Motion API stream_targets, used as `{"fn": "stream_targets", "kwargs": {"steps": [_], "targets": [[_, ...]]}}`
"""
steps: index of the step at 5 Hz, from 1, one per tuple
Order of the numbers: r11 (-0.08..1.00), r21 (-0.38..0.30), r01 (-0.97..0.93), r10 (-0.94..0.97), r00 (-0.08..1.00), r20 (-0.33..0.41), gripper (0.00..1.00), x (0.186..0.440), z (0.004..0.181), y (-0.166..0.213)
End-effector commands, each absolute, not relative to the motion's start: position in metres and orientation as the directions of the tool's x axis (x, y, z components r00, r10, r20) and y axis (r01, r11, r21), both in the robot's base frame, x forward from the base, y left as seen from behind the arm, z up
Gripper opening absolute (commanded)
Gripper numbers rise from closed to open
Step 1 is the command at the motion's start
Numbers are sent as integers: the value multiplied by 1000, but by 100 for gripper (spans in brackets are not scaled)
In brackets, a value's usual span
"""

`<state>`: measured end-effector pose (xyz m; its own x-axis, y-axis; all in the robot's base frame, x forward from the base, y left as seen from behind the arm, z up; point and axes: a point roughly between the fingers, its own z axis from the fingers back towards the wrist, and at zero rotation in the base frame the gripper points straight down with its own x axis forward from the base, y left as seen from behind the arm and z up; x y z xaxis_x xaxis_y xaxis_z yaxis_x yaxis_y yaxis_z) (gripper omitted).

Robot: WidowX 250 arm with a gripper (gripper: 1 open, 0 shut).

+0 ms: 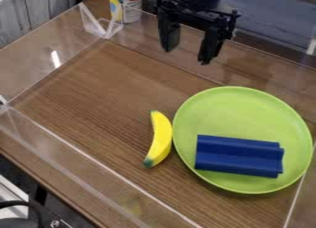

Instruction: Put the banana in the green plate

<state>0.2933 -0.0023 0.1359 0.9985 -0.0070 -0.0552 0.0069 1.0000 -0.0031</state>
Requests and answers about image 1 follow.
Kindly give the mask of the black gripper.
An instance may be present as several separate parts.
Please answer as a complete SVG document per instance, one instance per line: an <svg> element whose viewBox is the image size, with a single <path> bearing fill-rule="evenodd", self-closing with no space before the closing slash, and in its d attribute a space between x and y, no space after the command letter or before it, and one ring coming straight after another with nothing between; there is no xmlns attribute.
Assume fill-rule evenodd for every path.
<svg viewBox="0 0 316 228"><path fill-rule="evenodd" d="M235 36L237 18L241 13L237 8L229 6L224 0L157 0L157 6L182 14L182 23L204 30L205 36L201 42L197 60L206 66L218 56L224 38ZM172 52L181 40L181 24L177 16L165 9L158 9L158 31L164 50Z"/></svg>

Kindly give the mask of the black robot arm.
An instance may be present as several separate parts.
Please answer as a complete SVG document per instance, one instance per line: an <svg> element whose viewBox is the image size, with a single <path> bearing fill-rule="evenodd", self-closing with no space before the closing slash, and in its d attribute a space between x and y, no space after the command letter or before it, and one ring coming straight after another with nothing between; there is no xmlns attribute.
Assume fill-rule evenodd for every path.
<svg viewBox="0 0 316 228"><path fill-rule="evenodd" d="M181 43L182 25L204 31L197 61L206 66L218 56L225 40L236 32L239 10L221 5L221 0L156 0L160 42L172 52Z"/></svg>

